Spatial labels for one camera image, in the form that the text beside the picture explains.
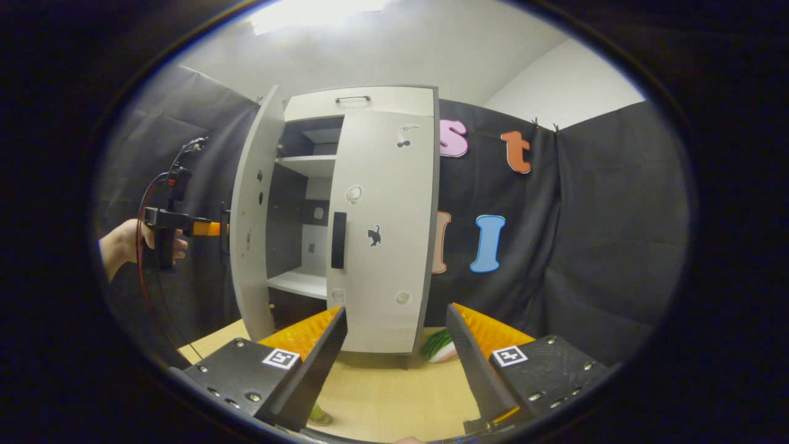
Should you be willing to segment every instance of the foam letter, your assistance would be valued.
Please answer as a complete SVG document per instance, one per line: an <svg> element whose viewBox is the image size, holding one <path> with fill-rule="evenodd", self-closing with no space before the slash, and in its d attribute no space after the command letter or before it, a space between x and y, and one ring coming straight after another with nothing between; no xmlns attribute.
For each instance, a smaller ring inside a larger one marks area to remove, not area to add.
<svg viewBox="0 0 789 444"><path fill-rule="evenodd" d="M520 131L510 131L501 135L501 140L507 143L507 163L510 168L521 173L526 174L532 171L532 164L523 160L523 151L529 151L530 145L527 141L523 140Z"/></svg>
<svg viewBox="0 0 789 444"><path fill-rule="evenodd" d="M469 142L462 134L466 133L466 126L458 120L441 120L440 145L441 156L460 157L469 151Z"/></svg>
<svg viewBox="0 0 789 444"><path fill-rule="evenodd" d="M433 250L433 274L447 271L447 264L443 261L443 235L451 221L452 215L450 213L439 211L436 215L436 248Z"/></svg>
<svg viewBox="0 0 789 444"><path fill-rule="evenodd" d="M499 233L507 221L501 216L484 214L477 218L480 228L480 246L477 249L477 260L471 264L471 271L475 273L488 273L499 268L496 261L496 251L499 249Z"/></svg>

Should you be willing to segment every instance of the red cable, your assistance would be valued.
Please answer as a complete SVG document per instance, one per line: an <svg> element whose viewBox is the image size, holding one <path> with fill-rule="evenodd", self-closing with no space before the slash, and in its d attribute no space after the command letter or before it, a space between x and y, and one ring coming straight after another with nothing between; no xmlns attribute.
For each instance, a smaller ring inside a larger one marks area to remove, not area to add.
<svg viewBox="0 0 789 444"><path fill-rule="evenodd" d="M156 316L156 312L155 312L155 310L153 308L153 304L151 303L151 299L148 297L148 287L145 285L145 278L143 277L143 253L142 253L142 249L140 248L140 243L143 242L143 238L142 238L143 215L145 213L145 204L148 203L148 197L150 197L151 192L153 191L153 189L155 187L156 187L156 184L154 183L151 186L151 188L148 189L148 192L143 196L143 205L140 207L140 213L137 214L137 236L136 236L136 242L137 242L137 252L136 252L136 254L137 254L137 268L140 270L140 286L142 287L142 290L143 290L143 296L145 297L145 302L148 303L148 311L150 311L151 315L153 315L154 319L157 320L157 324L159 324L159 328L162 329L162 332L164 333L164 336L167 337L167 340L170 342L170 345L175 349L175 351L178 351L178 347L175 345L175 341L173 341L173 338L170 337L170 334L164 328L164 325L162 325L162 323L159 322L159 317Z"/></svg>

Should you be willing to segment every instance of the ceiling light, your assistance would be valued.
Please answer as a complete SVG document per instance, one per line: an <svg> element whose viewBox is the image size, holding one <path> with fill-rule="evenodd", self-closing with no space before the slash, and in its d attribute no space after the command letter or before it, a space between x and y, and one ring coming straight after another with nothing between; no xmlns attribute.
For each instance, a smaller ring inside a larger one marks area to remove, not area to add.
<svg viewBox="0 0 789 444"><path fill-rule="evenodd" d="M279 0L250 18L255 35L289 24L327 24L362 11L380 11L389 0Z"/></svg>

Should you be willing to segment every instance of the blue letter i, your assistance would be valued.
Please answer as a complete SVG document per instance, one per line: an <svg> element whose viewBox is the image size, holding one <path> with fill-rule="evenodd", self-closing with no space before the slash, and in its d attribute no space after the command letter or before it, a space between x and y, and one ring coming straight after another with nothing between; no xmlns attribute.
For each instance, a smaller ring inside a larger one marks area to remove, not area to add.
<svg viewBox="0 0 789 444"><path fill-rule="evenodd" d="M495 259L499 249L499 233L507 221L501 216L484 214L477 218L480 228L480 246L477 250L477 260L471 264L471 271L475 273L488 273L499 268Z"/></svg>

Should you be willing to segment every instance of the cat sticker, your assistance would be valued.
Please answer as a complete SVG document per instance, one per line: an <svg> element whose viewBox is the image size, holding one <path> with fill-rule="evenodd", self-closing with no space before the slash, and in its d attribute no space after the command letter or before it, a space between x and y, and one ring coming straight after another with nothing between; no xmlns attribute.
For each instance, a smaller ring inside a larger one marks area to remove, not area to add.
<svg viewBox="0 0 789 444"><path fill-rule="evenodd" d="M372 239L370 246L376 246L381 243L381 226L376 224L375 230L367 230L367 237Z"/></svg>

